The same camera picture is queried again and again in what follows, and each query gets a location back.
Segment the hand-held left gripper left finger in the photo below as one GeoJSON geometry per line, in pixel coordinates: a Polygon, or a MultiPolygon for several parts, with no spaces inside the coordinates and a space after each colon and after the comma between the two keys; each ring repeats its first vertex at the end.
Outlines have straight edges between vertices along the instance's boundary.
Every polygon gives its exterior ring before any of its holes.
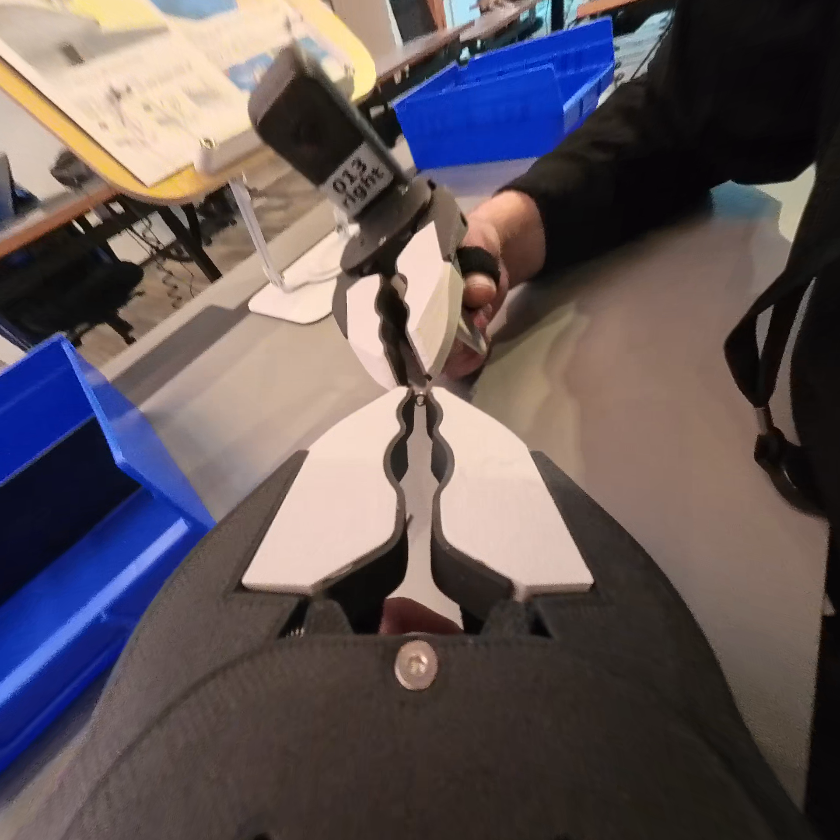
{"type": "Polygon", "coordinates": [[[307,450],[241,585],[338,603],[375,631],[408,564],[406,441],[414,399],[398,387],[348,415],[307,450]]]}

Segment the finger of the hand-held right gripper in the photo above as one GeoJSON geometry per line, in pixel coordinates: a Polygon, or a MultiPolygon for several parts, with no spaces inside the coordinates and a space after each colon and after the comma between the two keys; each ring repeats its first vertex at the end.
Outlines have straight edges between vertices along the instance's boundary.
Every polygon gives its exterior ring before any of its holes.
{"type": "Polygon", "coordinates": [[[368,275],[350,283],[344,294],[343,333],[369,376],[385,389],[406,386],[406,373],[399,350],[385,340],[391,324],[377,298],[384,290],[382,275],[368,275]]]}
{"type": "Polygon", "coordinates": [[[399,255],[406,310],[406,372],[411,386],[440,376],[461,320],[463,280],[441,254],[436,227],[422,227],[399,255]]]}

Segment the long background table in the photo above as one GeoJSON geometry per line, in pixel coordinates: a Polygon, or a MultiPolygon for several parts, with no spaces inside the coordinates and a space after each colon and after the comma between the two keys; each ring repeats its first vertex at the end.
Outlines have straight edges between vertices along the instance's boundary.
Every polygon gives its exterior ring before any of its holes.
{"type": "Polygon", "coordinates": [[[452,64],[506,47],[534,35],[543,24],[538,14],[545,2],[498,2],[468,23],[439,29],[395,47],[374,60],[374,92],[393,98],[452,64]]]}

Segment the white board stand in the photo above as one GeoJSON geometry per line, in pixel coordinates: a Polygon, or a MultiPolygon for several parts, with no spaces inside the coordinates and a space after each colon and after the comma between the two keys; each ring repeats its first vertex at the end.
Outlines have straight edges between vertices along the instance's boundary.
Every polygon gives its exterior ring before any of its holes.
{"type": "Polygon", "coordinates": [[[270,255],[247,181],[248,174],[264,174],[271,155],[256,133],[247,129],[226,140],[200,139],[193,165],[201,175],[230,174],[228,186],[269,282],[249,301],[250,311],[282,321],[312,324],[332,312],[340,259],[354,229],[349,219],[334,209],[333,230],[308,248],[303,257],[293,260],[291,278],[286,278],[270,255]]]}

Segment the wooden table with black legs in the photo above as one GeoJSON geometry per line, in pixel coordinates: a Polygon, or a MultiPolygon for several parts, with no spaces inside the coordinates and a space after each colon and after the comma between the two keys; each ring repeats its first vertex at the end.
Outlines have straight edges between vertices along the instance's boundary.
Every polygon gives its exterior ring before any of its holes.
{"type": "Polygon", "coordinates": [[[174,239],[181,244],[205,278],[210,282],[215,282],[222,276],[222,272],[204,249],[200,228],[185,226],[175,213],[172,203],[159,203],[149,198],[131,197],[100,178],[94,178],[80,190],[65,191],[52,196],[26,214],[2,222],[1,257],[6,258],[25,249],[56,229],[67,224],[74,224],[97,208],[112,203],[121,206],[122,214],[117,217],[115,223],[103,223],[93,228],[87,234],[89,238],[97,235],[108,242],[110,238],[126,231],[139,220],[158,214],[174,239]]]}

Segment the blue plastic bin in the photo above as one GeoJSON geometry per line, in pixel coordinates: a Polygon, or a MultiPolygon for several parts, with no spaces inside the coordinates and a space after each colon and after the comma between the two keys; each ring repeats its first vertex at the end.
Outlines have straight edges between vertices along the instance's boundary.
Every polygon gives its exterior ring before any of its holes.
{"type": "Polygon", "coordinates": [[[1,376],[1,769],[120,656],[215,525],[142,412],[63,337],[1,376]]]}
{"type": "Polygon", "coordinates": [[[601,17],[451,64],[392,109],[418,170],[532,159],[593,113],[614,67],[601,17]]]}

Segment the person's right hand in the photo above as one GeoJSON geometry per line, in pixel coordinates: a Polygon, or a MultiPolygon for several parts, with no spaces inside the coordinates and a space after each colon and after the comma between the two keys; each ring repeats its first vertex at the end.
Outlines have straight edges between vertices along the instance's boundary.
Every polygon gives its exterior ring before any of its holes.
{"type": "Polygon", "coordinates": [[[535,202],[519,192],[501,192],[466,216],[464,247],[490,254],[499,279],[477,270],[463,271],[465,322],[474,325],[486,347],[488,329],[509,291],[540,273],[545,261],[543,223],[535,202]]]}

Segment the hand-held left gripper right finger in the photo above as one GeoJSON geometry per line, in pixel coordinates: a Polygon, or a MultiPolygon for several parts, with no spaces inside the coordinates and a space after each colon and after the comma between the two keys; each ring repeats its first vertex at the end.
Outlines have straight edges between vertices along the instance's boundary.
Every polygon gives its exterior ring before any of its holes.
{"type": "Polygon", "coordinates": [[[442,388],[427,394],[426,416],[437,481],[430,570],[465,630],[504,602],[588,593],[593,573],[525,443],[442,388]]]}

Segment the person's black clothing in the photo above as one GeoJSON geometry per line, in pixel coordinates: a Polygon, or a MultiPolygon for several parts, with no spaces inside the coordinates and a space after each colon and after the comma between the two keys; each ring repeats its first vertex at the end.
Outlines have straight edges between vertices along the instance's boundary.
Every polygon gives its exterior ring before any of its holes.
{"type": "Polygon", "coordinates": [[[827,525],[805,813],[821,838],[839,838],[839,279],[838,164],[815,165],[794,246],[810,285],[791,357],[791,404],[827,525]]]}

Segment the black office chair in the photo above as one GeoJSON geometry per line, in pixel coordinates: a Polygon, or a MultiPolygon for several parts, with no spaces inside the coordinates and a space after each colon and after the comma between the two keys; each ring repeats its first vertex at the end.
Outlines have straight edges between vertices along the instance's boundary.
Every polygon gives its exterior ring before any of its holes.
{"type": "Polygon", "coordinates": [[[56,334],[78,346],[104,325],[131,343],[121,310],[143,278],[140,266],[118,259],[95,237],[62,227],[2,258],[2,337],[25,351],[56,334]]]}

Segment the yellow-edged instruction board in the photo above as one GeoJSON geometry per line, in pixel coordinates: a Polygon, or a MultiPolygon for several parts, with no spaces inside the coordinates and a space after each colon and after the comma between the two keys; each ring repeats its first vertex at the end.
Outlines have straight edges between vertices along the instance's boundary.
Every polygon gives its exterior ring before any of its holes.
{"type": "Polygon", "coordinates": [[[351,100],[369,50],[323,2],[1,2],[2,59],[144,187],[265,145],[249,98],[289,43],[351,100]]]}

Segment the person's right forearm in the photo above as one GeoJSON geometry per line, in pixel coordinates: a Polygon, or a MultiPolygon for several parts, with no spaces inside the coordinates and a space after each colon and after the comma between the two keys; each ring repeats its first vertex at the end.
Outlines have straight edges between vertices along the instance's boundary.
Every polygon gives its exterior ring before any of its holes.
{"type": "Polygon", "coordinates": [[[788,182],[826,141],[838,2],[678,2],[622,84],[508,189],[542,219],[546,270],[605,253],[725,182],[788,182]]]}

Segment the light grey desk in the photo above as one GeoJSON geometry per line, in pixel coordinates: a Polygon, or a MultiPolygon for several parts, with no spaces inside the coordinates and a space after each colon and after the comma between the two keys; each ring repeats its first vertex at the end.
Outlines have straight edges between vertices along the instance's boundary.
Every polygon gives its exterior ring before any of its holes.
{"type": "MultiPolygon", "coordinates": [[[[813,168],[720,186],[711,209],[513,291],[476,383],[455,385],[549,456],[667,573],[742,716],[805,801],[826,530],[753,461],[757,422],[722,345],[781,273],[813,168]]],[[[249,313],[256,257],[100,363],[220,519],[382,393],[332,319],[249,313]]]]}

